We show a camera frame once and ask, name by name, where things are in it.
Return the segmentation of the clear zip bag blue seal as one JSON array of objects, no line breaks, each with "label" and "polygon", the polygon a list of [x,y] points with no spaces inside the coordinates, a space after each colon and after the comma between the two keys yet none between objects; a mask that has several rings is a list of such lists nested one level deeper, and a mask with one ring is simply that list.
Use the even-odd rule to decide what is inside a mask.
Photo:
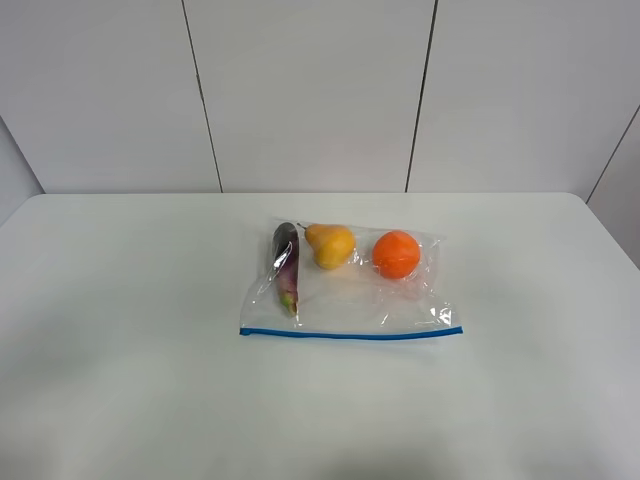
[{"label": "clear zip bag blue seal", "polygon": [[[284,222],[299,235],[298,315],[290,317],[281,305],[274,280],[272,239]],[[240,314],[240,334],[289,338],[400,341],[460,334],[460,320],[451,304],[434,291],[441,239],[419,231],[349,228],[356,248],[347,263],[334,270],[316,265],[301,226],[309,222],[277,219],[260,240],[259,275],[248,290]],[[419,244],[421,259],[402,279],[377,273],[372,249],[385,233],[400,230]]]}]

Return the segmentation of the orange fruit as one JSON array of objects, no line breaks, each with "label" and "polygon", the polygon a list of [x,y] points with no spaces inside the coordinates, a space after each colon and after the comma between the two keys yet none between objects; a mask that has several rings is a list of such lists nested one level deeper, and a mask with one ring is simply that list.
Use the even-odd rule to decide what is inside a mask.
[{"label": "orange fruit", "polygon": [[408,233],[392,230],[382,235],[372,249],[372,261],[377,273],[386,279],[409,276],[421,259],[418,242]]}]

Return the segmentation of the yellow pear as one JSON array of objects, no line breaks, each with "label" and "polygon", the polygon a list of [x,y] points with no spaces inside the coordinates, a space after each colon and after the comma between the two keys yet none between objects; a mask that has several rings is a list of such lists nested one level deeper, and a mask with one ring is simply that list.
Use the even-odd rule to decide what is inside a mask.
[{"label": "yellow pear", "polygon": [[316,265],[324,270],[334,270],[352,257],[356,238],[344,225],[311,224],[301,226],[311,247]]}]

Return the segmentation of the purple eggplant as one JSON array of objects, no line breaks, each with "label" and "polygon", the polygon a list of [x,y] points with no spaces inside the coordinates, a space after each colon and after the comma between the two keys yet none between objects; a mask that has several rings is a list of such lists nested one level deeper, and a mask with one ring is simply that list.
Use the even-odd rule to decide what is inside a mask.
[{"label": "purple eggplant", "polygon": [[279,301],[290,317],[298,315],[299,235],[290,222],[281,223],[273,234],[274,280]]}]

